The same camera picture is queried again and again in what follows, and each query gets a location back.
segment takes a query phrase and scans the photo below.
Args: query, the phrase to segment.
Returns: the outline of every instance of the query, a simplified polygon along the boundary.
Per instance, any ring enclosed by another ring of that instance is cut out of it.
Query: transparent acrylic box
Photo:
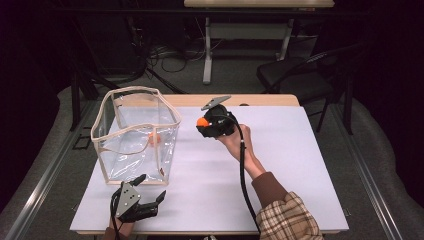
[[[181,116],[157,89],[109,91],[91,129],[106,183],[168,184]]]

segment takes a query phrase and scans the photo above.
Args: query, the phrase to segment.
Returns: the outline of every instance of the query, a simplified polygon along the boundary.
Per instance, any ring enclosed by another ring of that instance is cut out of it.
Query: dark curtain
[[[70,84],[69,68],[52,44],[39,1],[0,3],[3,210],[38,155],[59,110],[57,93]]]
[[[366,21],[326,21],[314,51],[360,40],[371,43],[355,75],[354,97],[386,133],[397,174],[424,207],[424,4],[418,2],[336,0],[335,11],[371,15]]]

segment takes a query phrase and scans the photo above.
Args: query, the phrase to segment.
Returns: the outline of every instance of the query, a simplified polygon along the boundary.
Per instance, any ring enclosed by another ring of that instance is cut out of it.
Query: table
[[[184,6],[193,8],[330,8],[332,0],[185,0]],[[287,24],[267,23],[211,23],[209,17],[205,24],[205,68],[203,84],[211,83],[212,52],[211,38],[220,39],[283,39],[277,60],[283,60],[290,41],[293,19]]]
[[[137,222],[135,234],[256,233],[240,189],[238,162],[220,142],[203,138],[195,128],[197,118],[204,114],[200,107],[216,96],[165,95],[183,117],[169,185],[142,185],[136,190],[142,195],[140,203],[153,201],[163,190],[167,190],[167,195],[158,216]],[[250,106],[237,106],[242,103]],[[264,167],[272,170],[289,191],[303,198],[323,233],[348,230],[306,113],[296,97],[233,95],[224,105],[239,122],[252,128],[255,153]],[[270,141],[270,136],[278,131],[284,134],[276,138],[278,141]],[[248,194],[257,212],[260,203],[248,178]],[[110,197],[117,188],[104,183],[97,163],[70,229],[80,234],[104,233],[109,223]]]

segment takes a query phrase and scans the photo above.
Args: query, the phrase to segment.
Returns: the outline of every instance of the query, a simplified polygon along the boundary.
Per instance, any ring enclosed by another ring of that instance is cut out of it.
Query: person's hand
[[[121,227],[119,232],[125,237],[129,237],[133,231],[134,223],[122,223],[118,218],[115,218],[117,227]],[[112,219],[109,221],[109,227],[113,229]]]
[[[243,139],[244,144],[246,147],[245,150],[245,161],[249,161],[250,158],[255,157],[255,154],[253,153],[253,145],[252,145],[252,139],[250,137],[250,128],[244,124],[240,124],[240,129],[243,133]],[[217,140],[222,142],[228,149],[228,151],[231,153],[231,155],[240,161],[240,132],[236,126],[234,126],[234,133],[229,136],[219,136],[217,137]]]
[[[244,152],[244,168],[249,173],[250,177],[252,179],[255,179],[266,171],[253,152],[250,128],[244,124],[240,124],[240,129],[243,133],[243,139],[246,147]],[[235,159],[240,161],[241,138],[240,132],[236,126],[234,126],[233,134],[229,136],[219,136],[216,139],[222,142],[227,147],[228,151]]]

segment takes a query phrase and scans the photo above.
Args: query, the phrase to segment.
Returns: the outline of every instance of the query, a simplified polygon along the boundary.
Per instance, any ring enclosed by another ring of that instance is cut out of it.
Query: plaid sleeve
[[[260,239],[324,239],[314,217],[294,192],[284,201],[274,201],[256,216]]]

